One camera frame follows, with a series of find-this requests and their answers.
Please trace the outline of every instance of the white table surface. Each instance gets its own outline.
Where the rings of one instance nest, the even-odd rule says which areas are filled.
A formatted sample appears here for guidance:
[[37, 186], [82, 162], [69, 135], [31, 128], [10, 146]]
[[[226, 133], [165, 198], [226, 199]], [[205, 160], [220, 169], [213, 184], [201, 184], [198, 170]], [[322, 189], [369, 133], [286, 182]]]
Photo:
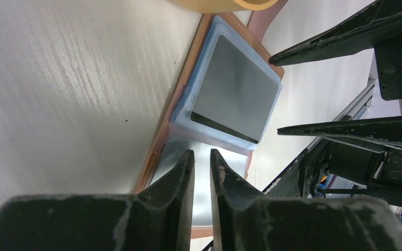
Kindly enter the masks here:
[[[263, 44], [276, 53], [369, 2], [290, 0]], [[1, 0], [0, 205], [28, 193], [131, 191], [199, 20], [169, 0]], [[276, 129], [333, 119], [363, 88], [371, 58], [285, 67], [252, 184], [264, 188], [311, 140]]]

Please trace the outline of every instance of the yellow bowl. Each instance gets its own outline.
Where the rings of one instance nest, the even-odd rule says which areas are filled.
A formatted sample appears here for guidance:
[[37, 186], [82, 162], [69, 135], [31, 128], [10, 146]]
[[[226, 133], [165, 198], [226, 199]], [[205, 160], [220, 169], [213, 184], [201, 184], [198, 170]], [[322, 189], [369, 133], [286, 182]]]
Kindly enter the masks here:
[[278, 0], [173, 0], [186, 9], [199, 13], [237, 12], [240, 10], [263, 10]]

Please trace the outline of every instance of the yellow object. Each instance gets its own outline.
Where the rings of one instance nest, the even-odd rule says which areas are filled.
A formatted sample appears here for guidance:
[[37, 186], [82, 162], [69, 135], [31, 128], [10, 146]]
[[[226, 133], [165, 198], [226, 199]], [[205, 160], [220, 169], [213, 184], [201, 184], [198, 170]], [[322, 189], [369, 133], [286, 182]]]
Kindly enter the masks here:
[[263, 10], [278, 0], [173, 0], [184, 8], [199, 13], [237, 12], [240, 10]]

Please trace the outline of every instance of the yellow cup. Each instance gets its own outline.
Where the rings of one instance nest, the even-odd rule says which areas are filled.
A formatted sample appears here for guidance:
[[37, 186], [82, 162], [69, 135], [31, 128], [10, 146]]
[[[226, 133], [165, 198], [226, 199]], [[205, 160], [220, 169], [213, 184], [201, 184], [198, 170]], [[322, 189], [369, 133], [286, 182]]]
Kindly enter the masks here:
[[237, 12], [263, 10], [278, 0], [173, 0], [186, 9], [199, 13]]

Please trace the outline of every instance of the orange object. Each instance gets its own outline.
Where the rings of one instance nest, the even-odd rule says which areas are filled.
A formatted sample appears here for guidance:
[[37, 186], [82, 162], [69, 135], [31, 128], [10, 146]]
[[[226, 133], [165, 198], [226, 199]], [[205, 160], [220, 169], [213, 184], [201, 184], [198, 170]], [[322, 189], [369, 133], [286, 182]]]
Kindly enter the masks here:
[[186, 9], [199, 13], [237, 12], [240, 10], [263, 10], [278, 0], [173, 0]]

